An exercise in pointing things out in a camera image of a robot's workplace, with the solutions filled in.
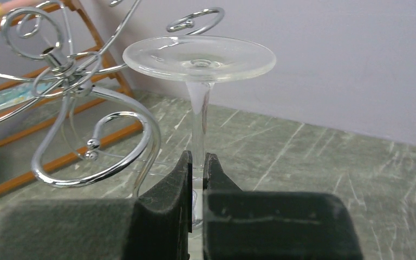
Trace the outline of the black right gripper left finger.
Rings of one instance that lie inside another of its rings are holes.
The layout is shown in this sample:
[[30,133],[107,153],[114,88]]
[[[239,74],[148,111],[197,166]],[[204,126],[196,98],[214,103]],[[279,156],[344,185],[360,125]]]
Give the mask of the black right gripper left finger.
[[187,259],[192,156],[136,198],[24,200],[0,210],[0,259]]

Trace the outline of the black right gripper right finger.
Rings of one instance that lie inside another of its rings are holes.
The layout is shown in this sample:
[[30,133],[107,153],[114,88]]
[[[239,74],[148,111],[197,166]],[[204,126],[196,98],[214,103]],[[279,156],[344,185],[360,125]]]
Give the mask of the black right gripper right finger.
[[321,192],[244,191],[205,157],[205,259],[363,259],[342,200]]

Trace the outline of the clear wine glass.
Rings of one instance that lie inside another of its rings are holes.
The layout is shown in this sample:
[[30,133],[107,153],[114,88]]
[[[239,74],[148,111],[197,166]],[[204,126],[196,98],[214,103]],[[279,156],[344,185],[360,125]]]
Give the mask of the clear wine glass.
[[122,54],[125,63],[147,76],[184,82],[192,106],[192,227],[203,223],[203,171],[210,91],[216,83],[261,76],[276,64],[267,47],[220,36],[167,36],[135,42]]

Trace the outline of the orange wooden shelf rack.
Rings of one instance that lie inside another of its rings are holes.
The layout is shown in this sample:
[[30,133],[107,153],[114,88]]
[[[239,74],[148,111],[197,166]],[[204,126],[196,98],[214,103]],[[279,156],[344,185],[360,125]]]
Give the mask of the orange wooden shelf rack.
[[[88,28],[92,38],[94,39],[94,42],[96,45],[92,48],[86,49],[84,52],[99,51],[100,47],[103,47],[105,43],[101,39],[100,34],[98,33],[93,22],[87,15],[85,8],[81,4],[81,2],[80,1],[62,1],[62,2],[66,6],[66,8],[69,8],[70,11],[78,13],[78,15],[82,18],[84,24]],[[46,12],[54,12],[61,8],[57,7],[55,3],[54,4],[49,3],[46,6],[44,6],[42,9]],[[23,16],[18,16],[16,18],[17,21],[11,22],[11,25],[12,26],[17,25],[17,22],[20,22],[22,20],[22,17]],[[112,55],[110,54],[109,51],[105,52],[105,56],[102,60],[102,65],[108,66],[108,67],[117,65],[117,63],[113,60]],[[43,67],[38,70],[34,70],[31,73],[25,75],[25,77],[29,77],[29,79],[33,80],[38,74],[43,72],[45,69],[46,67]],[[105,79],[107,77],[110,79],[117,80],[117,82],[119,83],[118,93],[126,94],[132,98],[134,97],[131,87],[129,86],[128,83],[126,83],[125,78],[121,72],[107,72],[106,74],[102,74],[102,75],[101,74],[94,75],[92,78],[92,81],[93,83],[98,83],[98,81]],[[0,90],[9,90],[11,87],[17,86],[18,84],[19,83],[17,83],[17,80],[10,79],[9,82],[0,85]],[[104,102],[104,100],[95,98],[92,101],[84,103],[83,105],[75,105],[73,113],[74,114],[82,113],[88,109],[92,109],[94,106],[99,105],[102,102]],[[39,115],[42,115],[41,113],[44,111],[51,112],[51,115],[53,115],[53,117],[48,118],[48,116],[45,116],[45,118],[43,118],[44,119],[43,121],[42,119],[40,120],[37,119],[36,121],[38,122],[38,124],[27,127],[6,138],[3,138],[2,140],[0,140],[0,148],[1,148],[0,151],[2,151],[3,149],[2,147],[9,146],[10,143],[12,142],[23,140],[27,136],[33,135],[38,132],[42,133],[41,132],[42,130],[48,130],[49,126],[52,126],[55,123],[55,120],[56,120],[56,116],[54,114],[55,105],[58,103],[61,104],[61,101],[57,101],[55,99],[47,99],[45,101],[38,101],[38,103],[36,103],[31,108],[29,108],[30,112],[38,112],[38,113],[40,112]],[[0,112],[0,117],[6,115],[7,113],[13,112],[20,106],[22,105],[17,105],[16,108],[9,108],[9,109],[4,110],[4,112]],[[135,122],[129,126],[126,126],[123,129],[120,129],[117,132],[114,132],[110,135],[105,136],[104,138],[101,139],[101,141],[103,145],[111,145],[111,144],[114,144],[115,142],[120,141],[121,139],[125,137],[128,137],[131,134],[137,133],[140,130],[142,130],[141,123]],[[87,151],[87,148],[85,147],[81,147],[76,150],[76,152],[81,152],[81,153],[86,152],[86,151]],[[54,170],[58,170],[63,166],[67,166],[70,163],[73,163],[75,160],[77,160],[76,158],[77,156],[74,154],[74,152],[70,152],[70,153],[65,154],[62,157],[59,157],[57,159],[54,159],[51,162],[48,162],[47,164],[43,165],[43,167],[44,167],[44,170],[51,172]],[[7,194],[8,192],[11,192],[15,189],[18,189],[35,179],[36,178],[34,177],[32,171],[28,171],[25,174],[21,174],[14,178],[12,177],[11,179],[7,181],[0,181],[0,196],[3,196]]]

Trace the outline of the blue white blister pack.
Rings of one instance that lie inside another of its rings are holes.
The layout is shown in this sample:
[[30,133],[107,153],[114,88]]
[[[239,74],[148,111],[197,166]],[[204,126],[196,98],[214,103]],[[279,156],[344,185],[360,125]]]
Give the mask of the blue white blister pack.
[[31,100],[33,84],[23,83],[15,87],[0,90],[0,111]]

